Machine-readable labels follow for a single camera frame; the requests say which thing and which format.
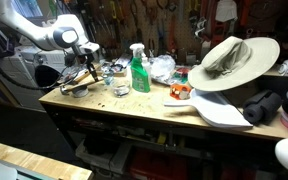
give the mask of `hat brim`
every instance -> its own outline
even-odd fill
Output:
[[[223,91],[256,79],[275,64],[280,47],[274,39],[257,37],[244,42],[252,49],[252,55],[242,68],[226,77],[212,79],[202,65],[199,65],[188,73],[190,85],[202,91]]]

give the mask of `beige hat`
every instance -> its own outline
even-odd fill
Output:
[[[202,91],[222,91],[245,84],[268,71],[280,53],[271,38],[229,37],[214,47],[202,64],[188,73],[188,82]]]

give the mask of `spray nozzle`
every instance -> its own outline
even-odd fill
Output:
[[[144,44],[142,43],[135,43],[130,46],[130,49],[133,51],[133,57],[141,58],[144,53]]]

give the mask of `spray bottle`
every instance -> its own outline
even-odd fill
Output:
[[[146,55],[142,55],[142,66],[145,69],[145,71],[147,72],[148,75],[148,83],[151,86],[152,85],[152,79],[151,79],[151,63],[148,62],[148,58],[146,57]]]
[[[133,51],[133,58],[131,64],[132,87],[139,92],[149,92],[150,84],[148,74],[142,66],[144,45],[142,43],[132,44],[130,49]]]

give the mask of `cable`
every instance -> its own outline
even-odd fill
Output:
[[[0,74],[1,74],[7,81],[11,82],[12,84],[14,84],[14,85],[16,85],[16,86],[19,86],[19,87],[22,87],[22,88],[25,88],[25,89],[30,89],[30,90],[46,90],[46,89],[53,88],[53,87],[57,84],[57,81],[61,78],[61,76],[63,75],[64,71],[65,71],[67,68],[68,68],[68,67],[65,67],[65,68],[61,71],[59,77],[55,80],[55,82],[54,82],[53,84],[51,84],[51,85],[49,85],[49,86],[44,86],[44,87],[33,87],[33,86],[27,86],[27,85],[25,85],[25,84],[21,84],[21,83],[15,81],[14,79],[12,79],[10,76],[8,76],[8,75],[3,71],[3,69],[2,69],[1,67],[0,67]],[[66,85],[66,84],[72,82],[72,81],[77,77],[78,71],[77,71],[76,75],[75,75],[73,78],[67,80],[66,82],[64,82],[64,84]]]

